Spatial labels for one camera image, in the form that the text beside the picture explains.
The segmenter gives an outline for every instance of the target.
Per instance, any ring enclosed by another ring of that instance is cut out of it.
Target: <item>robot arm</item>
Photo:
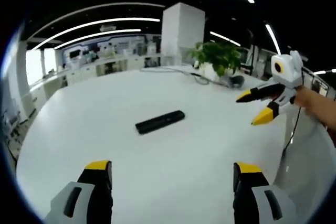
[[[252,125],[271,122],[293,104],[296,88],[303,84],[302,66],[297,51],[291,51],[290,55],[272,56],[272,78],[262,85],[245,91],[236,100],[236,102],[250,102],[278,95],[252,120]]]
[[[52,200],[46,224],[111,223],[111,162],[92,162]]]

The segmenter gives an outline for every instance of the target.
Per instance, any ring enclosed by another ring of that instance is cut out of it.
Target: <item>window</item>
[[[44,66],[46,69],[46,74],[52,69],[57,71],[57,64],[56,64],[56,54],[53,48],[46,48],[44,49]]]
[[[321,89],[320,89],[320,94],[323,95],[324,97],[327,96],[328,94],[329,87],[325,83],[321,83]]]
[[[250,61],[252,60],[252,54],[249,54],[249,50],[242,47],[242,48],[239,48],[238,51],[241,53],[240,55],[241,63],[246,64],[246,65],[251,65]]]
[[[26,52],[26,73],[28,85],[32,85],[42,79],[41,51],[28,50]]]
[[[303,84],[304,84],[304,86],[311,89],[313,79],[314,79],[314,76],[312,76],[310,73],[308,73],[306,71],[303,72]]]

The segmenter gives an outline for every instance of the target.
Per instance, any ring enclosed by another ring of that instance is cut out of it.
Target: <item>white flower pot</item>
[[[222,77],[219,77],[212,67],[212,64],[206,62],[199,67],[199,72],[202,76],[211,81],[218,82],[229,87],[232,86],[229,77],[233,76],[233,69],[227,69],[225,74]]]

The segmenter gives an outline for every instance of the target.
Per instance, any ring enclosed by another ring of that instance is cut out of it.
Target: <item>white pillar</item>
[[[63,66],[62,50],[55,50],[57,69],[59,66]]]
[[[186,52],[204,39],[205,12],[177,3],[163,12],[161,54],[182,63]]]
[[[28,119],[35,109],[27,81],[26,51],[27,42],[20,41],[17,54],[12,57],[8,68],[10,96],[14,100],[14,106],[20,111],[21,122]]]
[[[259,47],[254,46],[254,57],[253,57],[253,62],[252,62],[252,67],[253,67],[252,76],[254,77],[257,76],[256,68],[257,68],[258,55],[259,55]]]
[[[44,65],[44,49],[41,50],[41,66],[42,66],[42,74],[43,76],[46,75],[46,66]]]

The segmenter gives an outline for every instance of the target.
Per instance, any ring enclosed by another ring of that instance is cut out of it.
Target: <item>human arm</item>
[[[333,100],[300,86],[294,104],[305,108],[328,128],[336,131],[336,102]]]

